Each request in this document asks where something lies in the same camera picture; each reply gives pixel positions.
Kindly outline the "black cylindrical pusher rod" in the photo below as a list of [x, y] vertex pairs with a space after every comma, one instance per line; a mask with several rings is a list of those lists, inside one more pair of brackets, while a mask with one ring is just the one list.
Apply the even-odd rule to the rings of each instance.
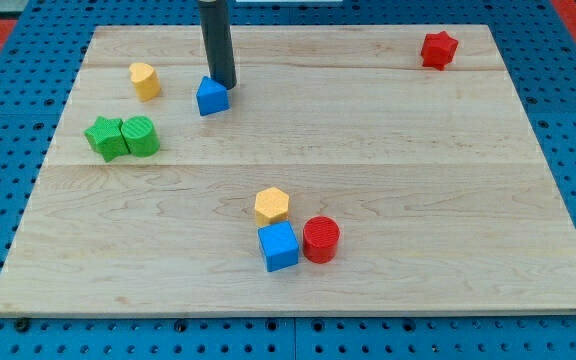
[[210, 77], [230, 90], [236, 86], [237, 77], [227, 1], [197, 3]]

